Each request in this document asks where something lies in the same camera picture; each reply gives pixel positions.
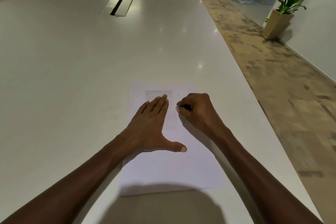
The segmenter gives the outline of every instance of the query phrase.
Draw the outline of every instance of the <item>person's right arm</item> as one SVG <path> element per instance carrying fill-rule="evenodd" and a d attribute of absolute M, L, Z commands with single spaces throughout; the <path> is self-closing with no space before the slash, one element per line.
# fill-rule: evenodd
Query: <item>person's right arm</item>
<path fill-rule="evenodd" d="M 267 223 L 322 224 L 245 150 L 218 116 L 208 94 L 191 93 L 177 103 L 176 110 L 219 147 L 249 190 Z"/>

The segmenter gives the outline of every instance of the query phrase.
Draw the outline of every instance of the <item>baseboard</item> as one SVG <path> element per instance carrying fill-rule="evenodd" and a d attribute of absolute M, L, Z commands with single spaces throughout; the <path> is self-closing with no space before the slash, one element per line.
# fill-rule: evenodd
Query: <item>baseboard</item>
<path fill-rule="evenodd" d="M 279 37 L 276 38 L 276 41 L 281 44 L 282 46 L 287 47 L 292 52 L 294 52 L 297 56 L 299 56 L 302 60 L 304 60 L 309 66 L 311 66 L 313 69 L 315 69 L 317 72 L 319 72 L 323 77 L 325 77 L 328 81 L 330 81 L 334 86 L 336 86 L 336 82 L 331 79 L 329 76 L 327 76 L 325 73 L 323 73 L 319 68 L 317 68 L 314 64 L 310 63 L 304 56 L 302 56 L 300 53 L 296 52 L 293 48 L 291 48 L 288 44 L 286 44 L 283 40 L 281 40 Z"/>

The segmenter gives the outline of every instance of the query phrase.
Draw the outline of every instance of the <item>human arm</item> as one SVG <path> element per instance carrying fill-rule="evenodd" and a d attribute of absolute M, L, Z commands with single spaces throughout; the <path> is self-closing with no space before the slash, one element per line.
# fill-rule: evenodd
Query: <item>human arm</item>
<path fill-rule="evenodd" d="M 245 150 L 224 125 L 207 94 L 191 93 L 177 103 L 176 109 L 219 147 L 249 190 L 267 223 L 322 224 L 307 207 Z"/>
<path fill-rule="evenodd" d="M 114 140 L 2 224 L 72 223 L 107 175 L 127 156 L 137 150 L 185 152 L 187 148 L 183 144 L 168 141 L 162 135 L 167 109 L 166 95 L 144 103 L 127 128 Z"/>

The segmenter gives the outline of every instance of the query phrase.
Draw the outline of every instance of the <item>sheet of paper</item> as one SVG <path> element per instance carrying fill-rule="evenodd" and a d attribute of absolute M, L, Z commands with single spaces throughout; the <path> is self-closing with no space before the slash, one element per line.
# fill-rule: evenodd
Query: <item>sheet of paper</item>
<path fill-rule="evenodd" d="M 204 135 L 196 139 L 183 126 L 175 110 L 176 103 L 190 92 L 196 90 L 190 86 L 132 86 L 129 92 L 129 120 L 144 102 L 166 94 L 169 108 L 163 135 L 170 141 L 183 143 L 188 150 L 186 153 L 160 150 L 130 156 L 123 162 L 120 172 L 120 195 L 223 188 L 223 171 L 205 146 L 208 139 Z"/>

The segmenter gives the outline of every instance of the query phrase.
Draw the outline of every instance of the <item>beige planter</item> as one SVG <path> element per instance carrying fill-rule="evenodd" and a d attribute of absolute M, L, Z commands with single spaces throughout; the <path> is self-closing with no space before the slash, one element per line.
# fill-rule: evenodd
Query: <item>beige planter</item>
<path fill-rule="evenodd" d="M 281 14 L 277 10 L 273 10 L 262 36 L 266 40 L 274 40 L 282 31 L 284 31 L 294 14 Z"/>

